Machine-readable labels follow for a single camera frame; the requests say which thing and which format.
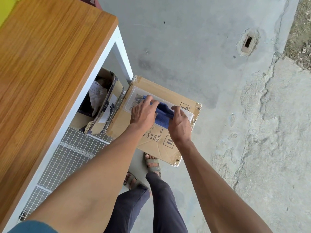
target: dark gray pants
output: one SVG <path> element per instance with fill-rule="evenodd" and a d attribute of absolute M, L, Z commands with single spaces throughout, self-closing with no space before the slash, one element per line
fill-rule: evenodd
<path fill-rule="evenodd" d="M 169 184 L 154 172 L 147 173 L 146 179 L 150 183 L 153 195 L 153 232 L 188 232 Z M 119 195 L 104 233 L 130 232 L 149 197 L 148 188 L 143 185 Z"/>

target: clear plastic container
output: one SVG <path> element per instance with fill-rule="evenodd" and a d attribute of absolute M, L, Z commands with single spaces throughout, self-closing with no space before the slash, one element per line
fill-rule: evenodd
<path fill-rule="evenodd" d="M 153 94 L 150 94 L 149 92 L 146 92 L 146 91 L 144 91 L 144 90 L 142 90 L 142 89 L 140 89 L 140 88 L 138 88 L 138 87 L 133 87 L 132 92 L 130 93 L 129 98 L 127 99 L 127 102 L 125 103 L 125 105 L 124 105 L 124 107 L 123 107 L 123 110 L 125 110 L 125 111 L 131 113 L 132 108 L 133 108 L 135 105 L 137 105 L 137 104 L 142 100 L 142 98 L 143 98 L 144 96 L 147 96 L 147 95 L 151 95 L 151 96 L 153 97 L 154 100 L 158 100 L 158 101 L 160 101 L 160 102 L 163 102 L 163 103 L 167 104 L 167 106 L 168 106 L 169 108 L 171 108 L 171 107 L 174 105 L 174 104 L 172 104 L 172 103 L 170 103 L 170 102 L 168 102 L 168 101 L 165 101 L 165 100 L 163 100 L 162 98 L 157 97 L 157 96 L 155 96 L 155 95 L 153 95 Z M 184 110 L 184 109 L 181 109 L 181 110 L 182 110 L 182 111 L 185 113 L 185 115 L 188 117 L 189 122 L 191 122 L 192 119 L 193 119 L 193 113 L 191 113 L 191 112 L 189 112 L 189 111 L 187 111 L 187 110 Z"/>

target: flat cardboard box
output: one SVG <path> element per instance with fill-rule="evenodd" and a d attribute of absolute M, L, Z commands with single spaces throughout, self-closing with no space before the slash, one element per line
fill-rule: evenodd
<path fill-rule="evenodd" d="M 125 111 L 123 108 L 129 99 L 129 95 L 133 90 L 133 87 L 138 87 L 142 90 L 145 90 L 150 94 L 158 96 L 174 105 L 179 105 L 183 109 L 193 113 L 194 117 L 191 121 L 191 126 L 192 128 L 194 127 L 202 107 L 201 104 L 181 96 L 160 85 L 157 85 L 145 78 L 142 78 L 141 76 L 135 76 L 124 96 L 118 111 L 113 117 L 111 123 L 108 125 L 106 131 L 108 136 L 117 138 L 130 124 L 131 114 Z M 181 154 L 172 141 L 168 129 L 165 129 L 156 124 L 154 124 L 150 130 L 146 131 L 142 139 L 139 141 L 137 148 L 173 165 L 174 167 L 177 167 L 181 161 Z"/>
<path fill-rule="evenodd" d="M 112 81 L 108 94 L 99 109 L 100 112 L 97 114 L 95 119 L 77 112 L 69 125 L 74 129 L 88 134 L 101 133 L 108 119 L 112 116 L 112 111 L 124 90 L 124 87 L 120 83 L 118 77 L 113 72 L 105 68 L 101 68 L 97 75 Z"/>

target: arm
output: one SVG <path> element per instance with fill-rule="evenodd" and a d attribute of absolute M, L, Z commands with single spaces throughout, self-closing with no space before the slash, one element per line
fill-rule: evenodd
<path fill-rule="evenodd" d="M 58 232 L 102 233 L 136 146 L 155 121 L 158 104 L 147 96 L 134 107 L 124 133 L 60 184 L 27 220 L 44 222 Z"/>
<path fill-rule="evenodd" d="M 169 133 L 180 151 L 196 196 L 212 233 L 272 232 L 200 155 L 191 141 L 191 126 L 187 116 L 175 106 Z"/>

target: wood grain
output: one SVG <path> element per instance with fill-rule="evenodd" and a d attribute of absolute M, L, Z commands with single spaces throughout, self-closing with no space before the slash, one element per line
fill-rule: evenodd
<path fill-rule="evenodd" d="M 79 0 L 21 0 L 0 28 L 0 231 L 118 25 Z"/>

